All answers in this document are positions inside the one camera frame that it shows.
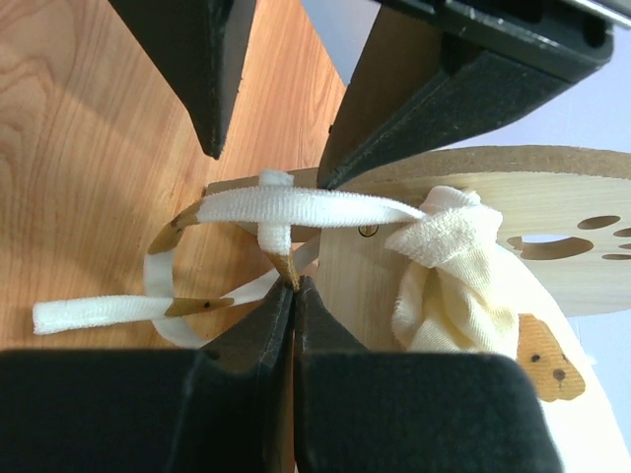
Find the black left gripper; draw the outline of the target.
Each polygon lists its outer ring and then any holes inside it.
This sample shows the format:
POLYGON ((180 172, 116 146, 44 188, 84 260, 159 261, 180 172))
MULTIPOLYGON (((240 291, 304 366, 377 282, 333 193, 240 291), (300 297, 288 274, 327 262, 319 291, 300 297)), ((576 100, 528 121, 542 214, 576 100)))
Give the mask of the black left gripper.
POLYGON ((612 58, 612 26, 565 1, 385 1, 322 153, 333 189, 524 117, 612 58))

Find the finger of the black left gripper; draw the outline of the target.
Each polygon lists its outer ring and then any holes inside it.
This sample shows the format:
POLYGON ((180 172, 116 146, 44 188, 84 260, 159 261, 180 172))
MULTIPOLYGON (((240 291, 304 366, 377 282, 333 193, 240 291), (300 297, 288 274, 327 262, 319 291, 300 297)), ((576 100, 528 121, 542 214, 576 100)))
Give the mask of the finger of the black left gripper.
POLYGON ((203 153, 221 157, 256 3, 114 0, 116 14, 186 108, 203 153))

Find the wooden striped pet bed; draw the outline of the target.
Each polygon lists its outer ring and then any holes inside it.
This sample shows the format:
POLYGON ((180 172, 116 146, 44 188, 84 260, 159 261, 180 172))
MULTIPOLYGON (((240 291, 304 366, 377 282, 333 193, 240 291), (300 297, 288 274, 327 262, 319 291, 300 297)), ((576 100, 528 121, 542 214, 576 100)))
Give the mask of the wooden striped pet bed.
POLYGON ((587 365, 570 318, 630 305, 630 157, 571 147, 432 152, 337 191, 265 172, 204 216, 290 225, 326 309, 377 350, 587 365))

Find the large bear print cushion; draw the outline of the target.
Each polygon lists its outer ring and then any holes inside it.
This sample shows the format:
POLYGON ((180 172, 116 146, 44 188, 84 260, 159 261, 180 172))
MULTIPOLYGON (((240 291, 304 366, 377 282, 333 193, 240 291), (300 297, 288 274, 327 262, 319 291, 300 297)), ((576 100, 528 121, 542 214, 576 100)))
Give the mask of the large bear print cushion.
POLYGON ((190 314, 259 301, 311 263, 315 297, 371 349, 498 355, 525 371, 566 472, 626 472, 630 455, 570 318, 630 305, 630 184, 552 172, 371 179, 301 188, 265 171, 214 189, 150 245, 141 296, 35 305, 38 335, 150 321, 199 348, 190 314), (192 226, 252 226, 266 274, 204 300, 175 294, 173 260, 192 226))

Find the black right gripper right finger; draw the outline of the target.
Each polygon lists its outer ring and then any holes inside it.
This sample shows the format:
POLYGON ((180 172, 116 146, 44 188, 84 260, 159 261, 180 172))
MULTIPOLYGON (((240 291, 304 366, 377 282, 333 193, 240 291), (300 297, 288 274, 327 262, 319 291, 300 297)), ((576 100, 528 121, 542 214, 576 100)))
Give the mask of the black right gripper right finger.
POLYGON ((504 356, 372 352, 295 295, 294 435, 302 472, 558 472, 534 388, 504 356))

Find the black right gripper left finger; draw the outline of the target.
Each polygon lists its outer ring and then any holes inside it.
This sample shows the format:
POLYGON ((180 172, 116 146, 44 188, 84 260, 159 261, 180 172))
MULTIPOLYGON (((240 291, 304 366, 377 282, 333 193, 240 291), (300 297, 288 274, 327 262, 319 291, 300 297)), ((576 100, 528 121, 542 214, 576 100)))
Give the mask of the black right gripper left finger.
POLYGON ((5 472, 291 472, 293 294, 200 349, 1 355, 5 472))

